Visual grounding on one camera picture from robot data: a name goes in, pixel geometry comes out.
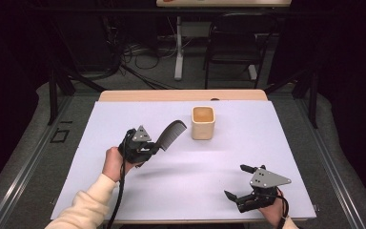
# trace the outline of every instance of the black office chair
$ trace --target black office chair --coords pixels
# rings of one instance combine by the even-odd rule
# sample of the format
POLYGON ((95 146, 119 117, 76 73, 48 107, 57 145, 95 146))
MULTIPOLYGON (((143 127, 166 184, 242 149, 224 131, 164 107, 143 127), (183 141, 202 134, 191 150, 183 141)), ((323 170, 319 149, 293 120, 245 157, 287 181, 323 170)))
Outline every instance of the black office chair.
POLYGON ((203 66, 206 69, 204 88, 208 89, 210 63, 244 65, 244 71, 250 65, 257 65, 254 83, 257 88, 267 43, 277 25, 276 19, 266 14, 230 12, 217 16, 210 25, 203 66), (257 33, 261 34, 260 39, 256 39, 257 33))

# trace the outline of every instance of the tan cup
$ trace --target tan cup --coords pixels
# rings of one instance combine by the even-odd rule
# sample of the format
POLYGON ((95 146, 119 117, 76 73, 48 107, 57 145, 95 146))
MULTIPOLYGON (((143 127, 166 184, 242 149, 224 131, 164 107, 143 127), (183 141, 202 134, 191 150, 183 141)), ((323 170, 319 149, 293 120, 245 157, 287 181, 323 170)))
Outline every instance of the tan cup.
POLYGON ((215 114, 212 107, 193 107, 192 138, 209 140, 214 134, 215 114))

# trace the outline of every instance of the white sleeve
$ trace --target white sleeve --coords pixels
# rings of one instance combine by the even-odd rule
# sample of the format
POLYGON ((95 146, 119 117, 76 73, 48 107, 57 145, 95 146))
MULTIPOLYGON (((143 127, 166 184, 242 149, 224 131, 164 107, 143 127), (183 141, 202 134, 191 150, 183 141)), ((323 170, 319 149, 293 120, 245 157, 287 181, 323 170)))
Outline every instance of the white sleeve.
POLYGON ((79 191, 72 206, 62 211, 46 229, 97 228, 109 211, 109 200, 117 186, 118 183, 101 174, 87 192, 79 191))

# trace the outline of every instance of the human hand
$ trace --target human hand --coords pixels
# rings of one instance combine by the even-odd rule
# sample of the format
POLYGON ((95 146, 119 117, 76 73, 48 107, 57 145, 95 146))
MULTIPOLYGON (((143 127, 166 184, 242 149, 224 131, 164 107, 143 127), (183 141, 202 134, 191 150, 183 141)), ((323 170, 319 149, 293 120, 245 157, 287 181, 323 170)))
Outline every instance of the human hand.
MULTIPOLYGON (((277 189, 277 195, 284 197, 284 194, 279 189, 277 189)), ((258 210, 274 228, 278 227, 285 211, 283 208, 283 200, 281 198, 276 198, 272 205, 259 208, 258 210)))
MULTIPOLYGON (((120 169, 122 164, 123 164, 123 157, 118 152, 118 148, 111 147, 109 150, 106 151, 106 159, 103 165, 102 174, 106 175, 114 182, 117 182, 121 178, 120 169)), ((126 174, 132 167, 138 164, 131 164, 128 161, 126 161, 126 174)))

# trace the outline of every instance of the table surface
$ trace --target table surface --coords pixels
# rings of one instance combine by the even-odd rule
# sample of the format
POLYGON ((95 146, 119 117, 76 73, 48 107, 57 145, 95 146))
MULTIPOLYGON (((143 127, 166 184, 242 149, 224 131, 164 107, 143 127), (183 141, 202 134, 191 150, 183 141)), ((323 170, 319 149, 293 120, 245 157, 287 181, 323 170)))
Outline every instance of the table surface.
POLYGON ((158 7, 289 7, 291 0, 156 0, 158 7))
MULTIPOLYGON (((95 181, 104 160, 104 154, 99 153, 114 141, 121 141, 125 131, 143 124, 156 141, 163 129, 177 119, 186 123, 188 130, 167 152, 160 150, 143 167, 128 173, 117 223, 264 220, 258 211, 240 214, 225 197, 224 190, 239 197, 252 191, 252 176, 242 172, 240 164, 265 164, 268 170, 290 178, 291 184, 281 186, 292 203, 290 215, 295 220, 315 218, 274 106, 261 90, 103 92, 51 217, 55 219, 78 190, 86 190, 95 181), (214 107, 212 140, 195 141, 190 137, 191 108, 198 105, 214 107)), ((114 192, 111 209, 116 197, 114 192)))

